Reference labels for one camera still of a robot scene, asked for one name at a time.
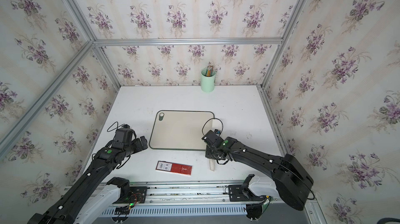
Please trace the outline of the beige green-rimmed cutting board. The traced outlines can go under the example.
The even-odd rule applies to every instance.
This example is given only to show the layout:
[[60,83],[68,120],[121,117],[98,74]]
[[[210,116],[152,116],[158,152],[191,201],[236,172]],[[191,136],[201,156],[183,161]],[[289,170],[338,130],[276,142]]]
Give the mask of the beige green-rimmed cutting board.
[[202,137],[213,126],[214,117],[211,111],[161,110],[149,146],[154,150],[205,151]]

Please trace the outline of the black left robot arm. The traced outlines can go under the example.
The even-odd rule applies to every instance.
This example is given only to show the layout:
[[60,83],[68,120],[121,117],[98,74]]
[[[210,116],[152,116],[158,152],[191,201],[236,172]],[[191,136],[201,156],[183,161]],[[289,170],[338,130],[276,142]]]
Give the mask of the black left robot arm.
[[96,152],[87,170],[75,184],[43,214],[34,214],[30,224],[73,224],[84,204],[100,183],[115,169],[122,167],[125,158],[144,151],[148,141],[137,137],[128,125],[116,129],[115,135]]

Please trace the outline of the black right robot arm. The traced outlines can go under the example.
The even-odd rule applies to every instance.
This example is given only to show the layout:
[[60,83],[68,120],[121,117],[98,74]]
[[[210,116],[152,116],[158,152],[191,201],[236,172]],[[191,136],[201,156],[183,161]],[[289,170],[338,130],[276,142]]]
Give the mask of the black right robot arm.
[[202,140],[216,161],[235,161],[250,166],[270,177],[280,199],[295,210],[303,210],[311,194],[314,180],[301,163],[291,154],[275,156],[255,150],[235,138],[221,138],[209,130]]

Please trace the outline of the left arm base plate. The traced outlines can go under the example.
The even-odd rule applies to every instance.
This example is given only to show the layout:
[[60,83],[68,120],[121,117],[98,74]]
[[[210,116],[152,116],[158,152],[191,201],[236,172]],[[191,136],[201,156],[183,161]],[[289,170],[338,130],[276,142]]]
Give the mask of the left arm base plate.
[[114,204],[144,203],[146,199],[146,186],[131,186],[130,181],[121,177],[113,177],[106,185],[115,185],[118,188],[119,197]]

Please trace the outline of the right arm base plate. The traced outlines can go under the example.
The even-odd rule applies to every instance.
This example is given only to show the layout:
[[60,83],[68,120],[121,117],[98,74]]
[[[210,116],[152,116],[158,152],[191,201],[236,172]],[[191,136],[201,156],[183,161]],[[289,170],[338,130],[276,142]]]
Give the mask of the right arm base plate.
[[250,174],[241,185],[228,185],[230,202],[261,202],[269,196],[277,197],[275,186],[266,177]]

